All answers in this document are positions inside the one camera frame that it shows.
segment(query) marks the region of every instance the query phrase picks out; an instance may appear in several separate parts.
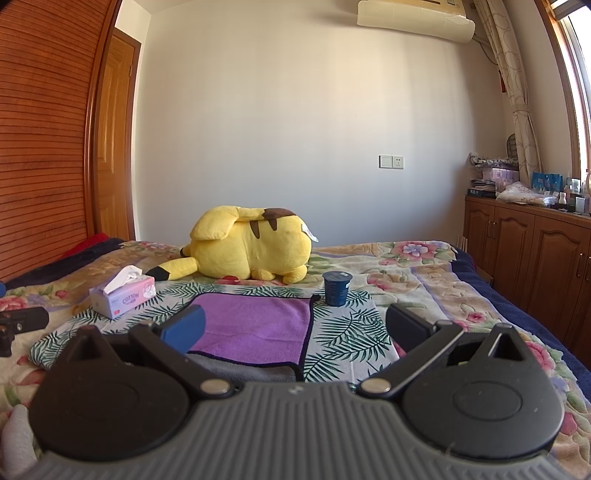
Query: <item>power outlet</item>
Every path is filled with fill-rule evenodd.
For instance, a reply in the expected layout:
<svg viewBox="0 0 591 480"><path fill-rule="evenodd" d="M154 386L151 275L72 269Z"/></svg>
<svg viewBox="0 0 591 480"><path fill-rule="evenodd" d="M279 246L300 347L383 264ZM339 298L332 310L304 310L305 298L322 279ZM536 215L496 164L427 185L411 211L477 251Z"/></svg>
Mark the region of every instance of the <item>power outlet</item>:
<svg viewBox="0 0 591 480"><path fill-rule="evenodd" d="M392 168L397 168L399 170L404 169L404 157L394 157L392 159Z"/></svg>

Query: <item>gray towel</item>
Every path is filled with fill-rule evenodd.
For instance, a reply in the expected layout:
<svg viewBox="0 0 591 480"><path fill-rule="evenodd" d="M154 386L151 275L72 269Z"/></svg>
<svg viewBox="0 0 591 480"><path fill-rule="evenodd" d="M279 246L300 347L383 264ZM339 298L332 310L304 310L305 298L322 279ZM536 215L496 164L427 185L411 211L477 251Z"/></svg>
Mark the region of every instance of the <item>gray towel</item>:
<svg viewBox="0 0 591 480"><path fill-rule="evenodd" d="M217 377L228 380L239 388L244 385L244 382L295 382L297 380L294 370L287 366L249 367L196 353L188 353L187 357L203 368L207 368Z"/></svg>

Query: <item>black handle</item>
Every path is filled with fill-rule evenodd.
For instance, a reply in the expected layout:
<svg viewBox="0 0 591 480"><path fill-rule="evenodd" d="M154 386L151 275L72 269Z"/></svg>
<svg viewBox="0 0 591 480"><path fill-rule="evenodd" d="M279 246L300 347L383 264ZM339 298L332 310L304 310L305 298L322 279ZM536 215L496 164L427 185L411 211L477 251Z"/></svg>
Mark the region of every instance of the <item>black handle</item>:
<svg viewBox="0 0 591 480"><path fill-rule="evenodd" d="M579 255L579 262L577 263L577 270L576 270L576 275L577 278L581 278L581 274L579 273L579 270L581 269L581 259L583 258L583 254Z"/></svg>

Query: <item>blue cup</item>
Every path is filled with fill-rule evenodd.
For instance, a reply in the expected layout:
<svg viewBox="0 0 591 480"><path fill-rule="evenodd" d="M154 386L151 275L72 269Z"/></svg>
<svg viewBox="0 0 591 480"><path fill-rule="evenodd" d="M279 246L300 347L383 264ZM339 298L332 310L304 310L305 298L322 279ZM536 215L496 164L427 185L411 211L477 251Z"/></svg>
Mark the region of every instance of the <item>blue cup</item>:
<svg viewBox="0 0 591 480"><path fill-rule="evenodd" d="M347 272L326 272L324 278L324 300L331 307L342 307L347 302L349 284L353 275Z"/></svg>

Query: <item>white cloth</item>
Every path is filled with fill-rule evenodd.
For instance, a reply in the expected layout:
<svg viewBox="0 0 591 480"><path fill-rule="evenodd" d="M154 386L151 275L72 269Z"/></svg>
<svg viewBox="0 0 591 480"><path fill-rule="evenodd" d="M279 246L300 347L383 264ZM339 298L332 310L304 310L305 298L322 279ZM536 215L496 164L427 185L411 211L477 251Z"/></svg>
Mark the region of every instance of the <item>white cloth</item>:
<svg viewBox="0 0 591 480"><path fill-rule="evenodd" d="M8 479L15 478L37 462L33 449L33 431L29 425L29 411L16 405L2 429L2 469Z"/></svg>

